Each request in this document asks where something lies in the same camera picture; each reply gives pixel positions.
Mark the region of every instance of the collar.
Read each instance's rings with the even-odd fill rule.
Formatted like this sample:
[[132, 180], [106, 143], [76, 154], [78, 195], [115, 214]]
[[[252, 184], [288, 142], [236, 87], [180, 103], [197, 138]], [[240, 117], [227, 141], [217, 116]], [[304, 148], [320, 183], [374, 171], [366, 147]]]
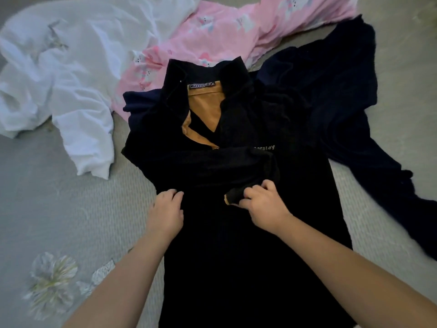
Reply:
[[252, 85], [252, 79], [241, 57], [232, 61], [221, 61], [213, 67], [170, 59], [160, 100], [172, 110], [182, 124], [190, 109], [187, 86], [217, 80], [220, 81], [226, 98]]

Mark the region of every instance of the hand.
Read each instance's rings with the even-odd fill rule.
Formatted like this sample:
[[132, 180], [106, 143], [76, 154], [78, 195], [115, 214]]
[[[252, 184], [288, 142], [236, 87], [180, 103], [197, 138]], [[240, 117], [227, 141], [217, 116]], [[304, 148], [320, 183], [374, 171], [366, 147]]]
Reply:
[[244, 198], [240, 200], [238, 207], [249, 211], [256, 226], [276, 236], [283, 221], [292, 216], [272, 181], [264, 180], [261, 186], [247, 187]]
[[159, 193], [149, 208], [149, 217], [145, 225], [145, 234], [157, 236], [168, 244], [183, 226], [183, 210], [180, 209], [183, 192], [170, 189]]

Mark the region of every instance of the floor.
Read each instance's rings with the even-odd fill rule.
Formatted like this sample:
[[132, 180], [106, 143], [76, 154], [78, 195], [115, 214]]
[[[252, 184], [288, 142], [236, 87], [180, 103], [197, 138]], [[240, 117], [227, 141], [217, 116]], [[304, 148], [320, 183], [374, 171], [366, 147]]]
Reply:
[[[0, 0], [0, 23], [37, 1], [41, 0]], [[212, 1], [240, 6], [259, 0]], [[437, 27], [414, 18], [432, 1], [436, 0], [359, 0], [358, 6], [377, 34], [379, 102], [367, 110], [371, 136], [414, 172], [419, 196], [436, 200]], [[279, 48], [323, 38], [332, 28], [287, 38]], [[109, 181], [76, 176], [59, 132], [49, 121], [16, 139], [0, 137], [0, 318], [4, 326], [58, 327], [65, 319], [40, 322], [25, 315], [28, 305], [21, 298], [37, 254], [72, 256], [79, 264], [75, 280], [89, 281], [93, 271], [110, 259], [117, 262], [142, 234], [154, 187], [120, 154], [127, 123], [114, 115], [114, 126], [116, 159]], [[333, 162], [331, 166], [354, 250], [437, 303], [437, 262], [426, 257], [364, 192], [347, 167]], [[162, 287], [163, 265], [139, 327], [156, 327]]]

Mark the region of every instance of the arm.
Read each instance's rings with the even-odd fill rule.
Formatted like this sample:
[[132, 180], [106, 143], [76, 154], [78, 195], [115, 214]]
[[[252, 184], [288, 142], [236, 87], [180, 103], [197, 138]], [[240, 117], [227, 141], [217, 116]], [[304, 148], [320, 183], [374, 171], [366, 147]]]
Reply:
[[158, 265], [183, 226], [180, 209], [183, 192], [175, 193], [176, 190], [168, 190], [157, 195], [149, 210], [144, 236], [73, 313], [64, 328], [137, 326]]
[[278, 236], [314, 271], [363, 328], [437, 327], [437, 306], [351, 249], [294, 217], [272, 181], [244, 191], [239, 206]]

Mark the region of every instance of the pink floral fabric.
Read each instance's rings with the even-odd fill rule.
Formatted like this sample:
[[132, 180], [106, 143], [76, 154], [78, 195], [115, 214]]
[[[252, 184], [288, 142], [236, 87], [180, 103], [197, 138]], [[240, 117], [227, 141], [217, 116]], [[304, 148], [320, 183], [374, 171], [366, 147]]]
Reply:
[[201, 1], [166, 42], [143, 50], [123, 73], [112, 108], [125, 120], [123, 93], [161, 88], [170, 59], [211, 67], [241, 56], [249, 68], [283, 36], [352, 18], [358, 0], [261, 0], [233, 8]]

